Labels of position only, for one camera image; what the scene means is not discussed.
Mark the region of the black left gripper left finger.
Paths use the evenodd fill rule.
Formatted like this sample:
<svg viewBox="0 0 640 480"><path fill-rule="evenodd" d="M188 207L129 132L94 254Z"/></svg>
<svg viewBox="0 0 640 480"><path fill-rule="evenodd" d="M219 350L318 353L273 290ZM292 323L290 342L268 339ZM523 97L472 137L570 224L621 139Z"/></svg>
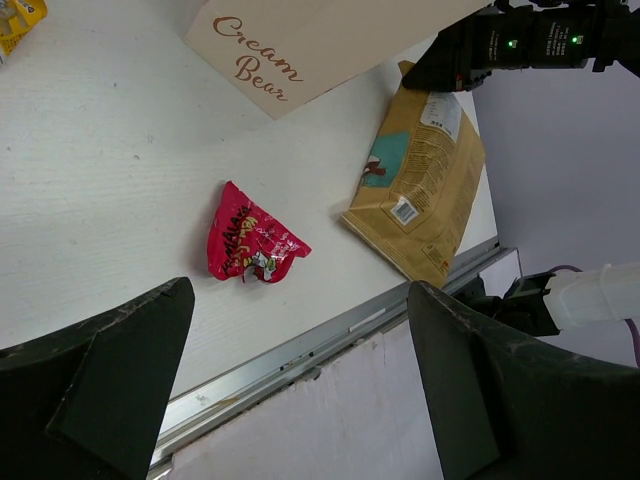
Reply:
<svg viewBox="0 0 640 480"><path fill-rule="evenodd" d="M195 305L174 278L1 352L4 479L146 477Z"/></svg>

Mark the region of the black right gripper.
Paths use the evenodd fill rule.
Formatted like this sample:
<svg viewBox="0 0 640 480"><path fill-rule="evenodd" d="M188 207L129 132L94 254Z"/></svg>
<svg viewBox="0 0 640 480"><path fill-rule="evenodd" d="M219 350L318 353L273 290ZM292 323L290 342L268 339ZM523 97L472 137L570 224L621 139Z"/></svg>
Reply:
<svg viewBox="0 0 640 480"><path fill-rule="evenodd" d="M440 31L431 46L403 75L401 85L408 90L426 92L471 91L492 75L489 67L473 66L477 20L492 15L481 9Z"/></svg>

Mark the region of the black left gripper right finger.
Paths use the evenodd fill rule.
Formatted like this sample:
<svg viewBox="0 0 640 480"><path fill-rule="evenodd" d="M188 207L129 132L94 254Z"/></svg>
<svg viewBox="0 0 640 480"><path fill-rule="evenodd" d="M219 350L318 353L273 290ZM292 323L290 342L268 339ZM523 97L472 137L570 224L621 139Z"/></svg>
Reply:
<svg viewBox="0 0 640 480"><path fill-rule="evenodd" d="M428 283L408 319L447 479L635 479L639 372L542 342Z"/></svg>

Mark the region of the large brown chips bag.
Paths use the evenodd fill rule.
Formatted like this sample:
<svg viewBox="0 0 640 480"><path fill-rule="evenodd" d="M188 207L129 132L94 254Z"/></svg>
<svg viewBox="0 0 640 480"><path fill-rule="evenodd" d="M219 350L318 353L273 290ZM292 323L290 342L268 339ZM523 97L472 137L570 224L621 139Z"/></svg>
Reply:
<svg viewBox="0 0 640 480"><path fill-rule="evenodd" d="M454 94L399 87L341 219L405 277L441 287L484 163L480 136Z"/></svg>

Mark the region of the red snack packet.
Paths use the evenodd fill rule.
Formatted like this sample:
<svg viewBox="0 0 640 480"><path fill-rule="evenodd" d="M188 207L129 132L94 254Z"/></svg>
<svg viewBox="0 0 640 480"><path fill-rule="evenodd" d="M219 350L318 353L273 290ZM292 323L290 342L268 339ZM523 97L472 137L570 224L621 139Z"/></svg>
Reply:
<svg viewBox="0 0 640 480"><path fill-rule="evenodd" d="M311 247L267 213L233 182L225 183L210 228L208 272L217 280L252 273L264 283L277 283L297 258Z"/></svg>

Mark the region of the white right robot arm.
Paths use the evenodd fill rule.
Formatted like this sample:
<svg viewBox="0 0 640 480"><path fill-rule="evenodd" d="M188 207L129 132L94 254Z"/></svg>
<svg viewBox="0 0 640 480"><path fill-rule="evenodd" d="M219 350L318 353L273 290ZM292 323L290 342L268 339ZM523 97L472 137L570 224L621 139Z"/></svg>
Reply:
<svg viewBox="0 0 640 480"><path fill-rule="evenodd" d="M639 74L639 11L625 1L530 1L491 5L438 33L403 75L427 92L472 91L495 70L582 69L619 63Z"/></svg>

